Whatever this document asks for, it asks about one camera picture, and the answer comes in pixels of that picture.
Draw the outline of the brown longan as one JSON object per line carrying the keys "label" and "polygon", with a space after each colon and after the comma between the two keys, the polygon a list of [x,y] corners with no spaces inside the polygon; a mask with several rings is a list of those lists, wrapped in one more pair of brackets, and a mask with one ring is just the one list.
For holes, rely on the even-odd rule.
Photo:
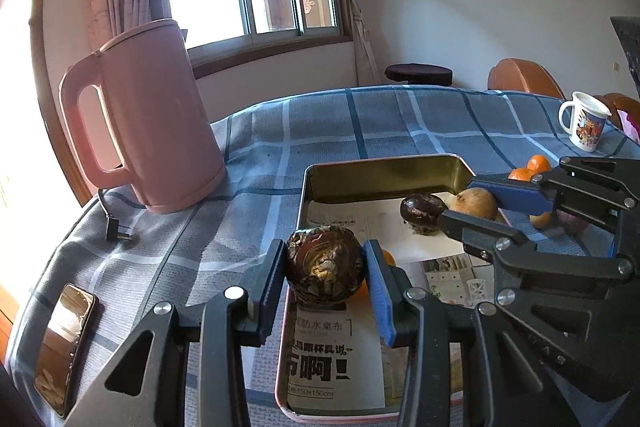
{"label": "brown longan", "polygon": [[495,197],[481,187],[471,187],[450,200],[449,209],[455,212],[486,220],[495,220],[498,205]]}
{"label": "brown longan", "polygon": [[529,222],[531,225],[533,225],[534,228],[536,228],[537,230],[541,230],[550,225],[552,217],[553,213],[551,211],[547,211],[541,213],[541,215],[530,215]]}

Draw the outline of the dark chestnut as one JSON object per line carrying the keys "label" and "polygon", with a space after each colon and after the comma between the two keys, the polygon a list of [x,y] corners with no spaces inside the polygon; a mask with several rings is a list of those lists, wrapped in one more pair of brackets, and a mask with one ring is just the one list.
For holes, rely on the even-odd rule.
{"label": "dark chestnut", "polygon": [[439,218],[448,207],[433,194],[414,193],[405,197],[399,207],[400,217],[416,234],[430,235],[440,231]]}

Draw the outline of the black round stool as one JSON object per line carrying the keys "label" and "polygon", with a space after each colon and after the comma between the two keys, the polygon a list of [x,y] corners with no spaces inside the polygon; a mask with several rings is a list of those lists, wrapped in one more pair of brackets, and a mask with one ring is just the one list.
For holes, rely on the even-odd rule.
{"label": "black round stool", "polygon": [[385,77],[395,82],[450,87],[454,73],[451,69],[430,64],[394,64],[387,66]]}

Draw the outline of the smooth orange kumquat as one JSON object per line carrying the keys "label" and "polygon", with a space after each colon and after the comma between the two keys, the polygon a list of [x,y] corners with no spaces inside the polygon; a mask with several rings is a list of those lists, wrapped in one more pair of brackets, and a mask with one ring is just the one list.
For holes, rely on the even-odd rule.
{"label": "smooth orange kumquat", "polygon": [[367,273],[356,294],[347,300],[349,306],[363,306],[369,303],[372,307],[382,306],[385,300],[385,279],[378,262],[378,256],[371,249],[365,249]]}

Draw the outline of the large orange mandarin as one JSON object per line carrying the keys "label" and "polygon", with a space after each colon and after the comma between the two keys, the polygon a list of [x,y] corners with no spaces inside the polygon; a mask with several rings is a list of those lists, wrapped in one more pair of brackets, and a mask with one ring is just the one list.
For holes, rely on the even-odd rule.
{"label": "large orange mandarin", "polygon": [[515,168],[509,173],[508,178],[515,181],[529,182],[533,178],[533,176],[535,176],[535,174],[535,171],[530,170],[526,167]]}

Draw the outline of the blue plaid tablecloth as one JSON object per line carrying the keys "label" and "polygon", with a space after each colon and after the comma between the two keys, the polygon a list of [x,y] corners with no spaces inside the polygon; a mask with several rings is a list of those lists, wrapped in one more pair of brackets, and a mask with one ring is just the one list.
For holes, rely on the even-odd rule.
{"label": "blue plaid tablecloth", "polygon": [[[213,127],[224,179],[160,216],[128,184],[106,193],[137,229],[99,236],[89,205],[51,258],[1,371],[6,426],[277,426],[269,392],[344,423],[381,416],[382,345],[404,349],[397,426],[445,426],[449,343],[462,346],[469,426],[634,426],[639,421],[639,147],[606,126],[593,152],[570,139],[548,96],[378,87],[289,96]],[[457,251],[490,262],[496,288],[464,309],[413,284],[400,265],[439,256],[401,242],[397,210],[328,213],[354,241],[347,266],[368,284],[375,322],[298,318],[293,253],[322,191],[398,198],[484,186],[526,223],[561,210],[608,245],[537,235],[448,211]],[[386,265],[391,251],[397,265]]]}

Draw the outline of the black smartphone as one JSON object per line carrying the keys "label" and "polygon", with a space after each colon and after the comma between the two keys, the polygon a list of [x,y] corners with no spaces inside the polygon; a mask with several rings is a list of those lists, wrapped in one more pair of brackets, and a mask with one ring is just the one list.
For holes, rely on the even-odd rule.
{"label": "black smartphone", "polygon": [[74,284],[63,286],[44,331],[35,370],[35,389],[60,418],[70,411],[75,366],[98,298]]}

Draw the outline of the brown leather sofa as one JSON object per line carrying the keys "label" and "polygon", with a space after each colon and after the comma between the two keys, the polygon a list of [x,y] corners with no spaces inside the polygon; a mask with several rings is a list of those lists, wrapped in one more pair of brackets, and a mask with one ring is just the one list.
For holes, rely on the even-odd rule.
{"label": "brown leather sofa", "polygon": [[620,117],[620,113],[625,113],[629,116],[633,124],[639,124],[640,103],[634,98],[629,98],[629,96],[621,93],[608,93],[596,95],[596,99],[602,102],[611,112],[610,121],[617,129],[624,129],[623,123],[625,121]]}

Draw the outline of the black kettle power plug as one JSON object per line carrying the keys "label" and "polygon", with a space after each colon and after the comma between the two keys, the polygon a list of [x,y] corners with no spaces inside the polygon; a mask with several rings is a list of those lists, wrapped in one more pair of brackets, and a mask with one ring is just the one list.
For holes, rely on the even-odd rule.
{"label": "black kettle power plug", "polygon": [[98,198],[106,219],[105,239],[107,242],[131,241],[132,235],[129,232],[129,228],[121,225],[114,213],[108,208],[103,188],[99,188],[96,192],[96,197]]}

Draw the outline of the small orange mandarin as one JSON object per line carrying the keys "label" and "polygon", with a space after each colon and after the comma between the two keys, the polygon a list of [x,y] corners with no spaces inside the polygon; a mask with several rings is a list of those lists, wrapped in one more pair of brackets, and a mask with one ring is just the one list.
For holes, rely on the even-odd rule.
{"label": "small orange mandarin", "polygon": [[529,158],[526,168],[532,173],[542,173],[549,171],[552,166],[546,156],[538,154]]}

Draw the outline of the white cartoon mug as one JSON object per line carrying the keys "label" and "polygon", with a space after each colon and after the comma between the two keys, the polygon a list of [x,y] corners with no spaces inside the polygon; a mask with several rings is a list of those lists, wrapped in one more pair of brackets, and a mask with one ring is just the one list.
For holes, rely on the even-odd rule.
{"label": "white cartoon mug", "polygon": [[603,102],[580,91],[574,91],[572,97],[561,104],[558,113],[559,124],[570,136],[570,142],[588,153],[597,150],[611,116]]}

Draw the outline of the pink floral cushion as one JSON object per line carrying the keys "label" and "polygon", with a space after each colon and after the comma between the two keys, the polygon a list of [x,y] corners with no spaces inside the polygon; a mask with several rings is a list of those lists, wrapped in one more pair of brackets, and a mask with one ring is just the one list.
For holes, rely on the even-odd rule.
{"label": "pink floral cushion", "polygon": [[623,132],[626,135],[632,135],[633,133],[640,133],[640,126],[638,122],[632,117],[626,110],[619,109],[617,111],[618,117],[620,117],[620,125],[622,126]]}

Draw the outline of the purple passion fruit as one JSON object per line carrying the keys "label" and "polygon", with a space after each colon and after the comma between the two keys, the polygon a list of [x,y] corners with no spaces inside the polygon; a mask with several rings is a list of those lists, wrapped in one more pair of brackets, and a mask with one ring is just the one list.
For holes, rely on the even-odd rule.
{"label": "purple passion fruit", "polygon": [[556,221],[565,230],[567,234],[582,234],[589,227],[589,222],[585,219],[571,215],[562,210],[555,211]]}

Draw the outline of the pink metal tin box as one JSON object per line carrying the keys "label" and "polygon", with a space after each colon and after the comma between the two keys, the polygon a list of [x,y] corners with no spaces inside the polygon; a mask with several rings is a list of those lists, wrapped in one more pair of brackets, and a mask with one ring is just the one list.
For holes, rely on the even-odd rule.
{"label": "pink metal tin box", "polygon": [[364,426],[397,418],[405,384],[407,349],[388,347],[410,315],[409,287],[446,305],[473,308],[491,299],[494,269],[465,254],[444,232],[417,232],[401,217],[410,195],[435,195],[451,204],[466,189],[472,168],[441,153],[327,162],[304,173],[297,228],[349,229],[363,248],[405,272],[396,286],[381,274],[365,277],[355,295],[336,305],[305,305],[286,293],[274,396],[301,426]]}

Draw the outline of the dark chestnut shell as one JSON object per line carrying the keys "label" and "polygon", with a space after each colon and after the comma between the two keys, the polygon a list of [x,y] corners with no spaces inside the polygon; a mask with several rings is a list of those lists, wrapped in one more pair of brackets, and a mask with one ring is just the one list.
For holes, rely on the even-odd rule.
{"label": "dark chestnut shell", "polygon": [[298,229],[288,238],[286,249],[285,276],[303,306],[341,306],[366,277],[366,255],[351,229],[339,225]]}

